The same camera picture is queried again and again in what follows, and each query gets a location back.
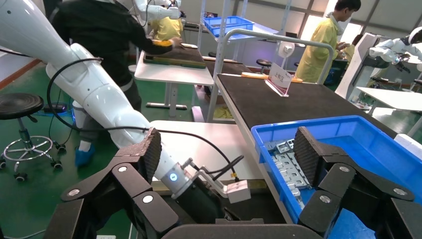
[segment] chair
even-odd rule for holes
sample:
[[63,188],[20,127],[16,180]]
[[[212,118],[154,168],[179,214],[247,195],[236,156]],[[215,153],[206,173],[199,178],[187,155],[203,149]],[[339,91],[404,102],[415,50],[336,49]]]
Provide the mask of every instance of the chair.
[[271,61],[267,61],[267,60],[264,60],[264,59],[256,60],[256,64],[262,66],[261,67],[261,74],[264,74],[265,67],[270,68],[271,65],[272,65]]
[[[46,156],[51,160],[51,166],[55,169],[61,168],[62,163],[55,161],[48,152],[53,146],[53,141],[44,136],[30,136],[28,130],[22,122],[23,117],[28,117],[32,122],[38,120],[31,116],[40,111],[44,106],[44,101],[41,97],[26,94],[13,93],[0,95],[0,120],[17,120],[19,122],[20,139],[9,144],[1,154],[0,169],[6,167],[6,160],[15,161],[14,171],[15,179],[19,182],[27,180],[26,173],[19,172],[19,163],[22,161],[33,160],[41,156]],[[12,146],[22,144],[24,148],[11,149]]]

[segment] yellow gown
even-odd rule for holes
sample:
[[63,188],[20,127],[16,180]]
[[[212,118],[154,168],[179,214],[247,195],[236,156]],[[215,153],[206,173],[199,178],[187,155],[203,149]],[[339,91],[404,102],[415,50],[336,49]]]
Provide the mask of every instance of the yellow gown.
[[[318,25],[311,38],[311,41],[329,44],[334,49],[333,60],[338,54],[335,50],[337,46],[337,32],[338,27],[327,17]],[[307,46],[296,71],[296,77],[302,79],[303,82],[316,83],[328,56],[328,49]],[[326,72],[324,79],[327,78],[328,73],[329,71]]]
[[179,19],[173,20],[165,17],[160,20],[151,21],[151,28],[155,31],[155,40],[165,41],[172,37],[180,37],[183,31],[182,21]]

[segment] blue light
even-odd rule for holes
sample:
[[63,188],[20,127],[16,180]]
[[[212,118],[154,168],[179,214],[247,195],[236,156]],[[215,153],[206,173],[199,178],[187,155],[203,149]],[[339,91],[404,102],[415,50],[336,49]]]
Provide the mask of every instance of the blue light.
[[177,180],[177,175],[175,173],[170,174],[170,180],[173,182]]

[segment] blue crate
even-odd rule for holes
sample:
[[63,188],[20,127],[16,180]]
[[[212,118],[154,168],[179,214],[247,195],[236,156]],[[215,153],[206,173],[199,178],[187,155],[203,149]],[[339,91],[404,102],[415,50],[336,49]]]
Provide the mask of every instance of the blue crate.
[[[210,32],[215,36],[220,36],[220,25],[221,25],[221,17],[211,17],[206,18],[204,17],[204,24],[205,27],[210,30]],[[246,30],[253,30],[254,22],[246,20],[239,16],[229,16],[226,19],[226,27],[225,27],[225,34],[233,29],[246,29]]]
[[[305,126],[318,141],[342,147],[362,168],[407,187],[415,194],[415,201],[422,202],[422,161],[362,117],[334,117],[255,126],[251,131],[256,141],[259,163],[264,164],[280,195],[280,201],[295,223],[301,208],[264,144],[295,138],[300,126]],[[301,190],[305,204],[313,192],[313,189]],[[365,227],[353,213],[342,210],[329,238],[375,237],[373,231]]]

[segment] worker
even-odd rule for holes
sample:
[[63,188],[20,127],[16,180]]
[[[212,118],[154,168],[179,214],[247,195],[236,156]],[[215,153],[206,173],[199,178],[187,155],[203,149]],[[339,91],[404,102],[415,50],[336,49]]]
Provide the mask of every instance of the worker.
[[152,30],[149,36],[154,40],[165,41],[173,37],[181,37],[182,35],[183,25],[180,18],[173,20],[165,17],[153,20],[150,23]]
[[[94,56],[101,57],[102,67],[122,89],[132,107],[141,111],[142,99],[128,69],[129,42],[150,54],[163,54],[181,44],[173,37],[167,41],[152,41],[143,27],[115,0],[72,0],[61,3],[51,17],[51,24],[69,44],[78,43]],[[83,128],[101,128],[87,116]],[[80,132],[81,143],[76,149],[75,164],[86,165],[95,149],[92,143],[98,134]]]
[[[360,6],[360,0],[338,0],[334,11],[329,13],[326,19],[316,28],[311,41],[330,45],[335,49],[333,59],[336,59],[338,52],[347,46],[344,42],[337,42],[337,36],[344,32],[338,22],[347,21],[354,12],[360,9]],[[316,83],[328,57],[328,49],[307,46],[296,71],[296,78],[302,79],[304,82]]]
[[359,43],[360,39],[362,39],[362,37],[363,37],[363,34],[357,35],[355,39],[353,40],[352,44],[342,50],[342,52],[346,54],[345,58],[348,61],[347,63],[348,65],[352,61],[353,55],[355,53],[355,47]]

